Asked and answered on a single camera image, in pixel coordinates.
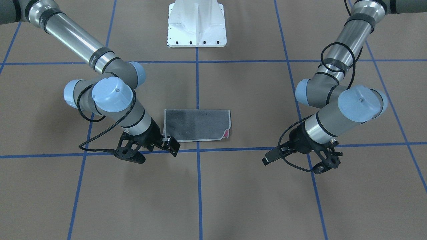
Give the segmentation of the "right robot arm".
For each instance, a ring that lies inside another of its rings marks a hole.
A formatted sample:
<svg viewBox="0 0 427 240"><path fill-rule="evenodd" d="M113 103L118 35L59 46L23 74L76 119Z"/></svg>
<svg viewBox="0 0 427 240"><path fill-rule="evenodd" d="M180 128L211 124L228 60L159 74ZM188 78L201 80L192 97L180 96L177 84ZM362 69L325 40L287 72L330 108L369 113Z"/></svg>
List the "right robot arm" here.
<svg viewBox="0 0 427 240"><path fill-rule="evenodd" d="M162 135L158 124L137 99L136 89L146 78L141 64L121 59L62 12L53 0L2 0L1 24L15 22L27 22L44 30L98 73L90 80L70 81L63 91L65 102L76 108L85 120L92 123L107 117L114 120L108 129L81 143L79 149L107 152L139 164L145 162L141 147L148 151L157 147L177 155L180 143L172 136ZM88 148L90 142L116 126L121 127L123 133L115 149Z"/></svg>

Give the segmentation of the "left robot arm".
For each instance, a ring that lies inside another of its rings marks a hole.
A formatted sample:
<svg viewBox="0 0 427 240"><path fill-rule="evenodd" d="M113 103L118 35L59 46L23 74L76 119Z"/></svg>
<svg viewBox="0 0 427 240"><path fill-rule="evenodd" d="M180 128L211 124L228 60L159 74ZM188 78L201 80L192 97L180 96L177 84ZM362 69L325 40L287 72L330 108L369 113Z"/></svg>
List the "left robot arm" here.
<svg viewBox="0 0 427 240"><path fill-rule="evenodd" d="M363 85L354 85L356 64L368 36L386 15L424 13L425 0L357 0L347 9L348 19L337 39L321 52L316 73L301 80L295 89L295 99L318 111L297 121L285 130L289 140L267 152L262 159L268 165L299 152L316 153L320 162L311 169L289 163L290 166L312 173L336 169L340 156L336 138L350 129L378 118L386 111L388 100L383 92Z"/></svg>

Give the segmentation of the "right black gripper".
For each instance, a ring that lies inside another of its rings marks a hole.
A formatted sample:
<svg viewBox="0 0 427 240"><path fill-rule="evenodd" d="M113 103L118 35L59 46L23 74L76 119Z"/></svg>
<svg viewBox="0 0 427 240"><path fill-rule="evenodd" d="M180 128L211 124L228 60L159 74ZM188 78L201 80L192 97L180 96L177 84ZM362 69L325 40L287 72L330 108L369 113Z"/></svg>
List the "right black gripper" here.
<svg viewBox="0 0 427 240"><path fill-rule="evenodd" d="M132 140L148 150L153 150L154 147L157 147L163 151L167 151L173 157L177 156L180 149L180 143L173 136L163 138L160 128L154 119L151 119L151 123L145 132L132 136Z"/></svg>

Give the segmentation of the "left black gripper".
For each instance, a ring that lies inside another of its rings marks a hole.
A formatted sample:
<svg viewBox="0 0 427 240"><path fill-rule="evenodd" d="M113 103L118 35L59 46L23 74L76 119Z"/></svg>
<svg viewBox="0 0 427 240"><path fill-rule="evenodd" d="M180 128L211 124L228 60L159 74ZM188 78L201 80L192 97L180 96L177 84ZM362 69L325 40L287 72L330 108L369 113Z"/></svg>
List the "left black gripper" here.
<svg viewBox="0 0 427 240"><path fill-rule="evenodd" d="M300 124L296 129L293 129L289 134L289 143L287 146L276 146L274 149L267 152L262 158L264 166L278 160L284 159L291 155L290 149L300 152L302 154L308 154L311 151L327 150L329 147L328 143L320 144L311 139L308 135L305 123Z"/></svg>

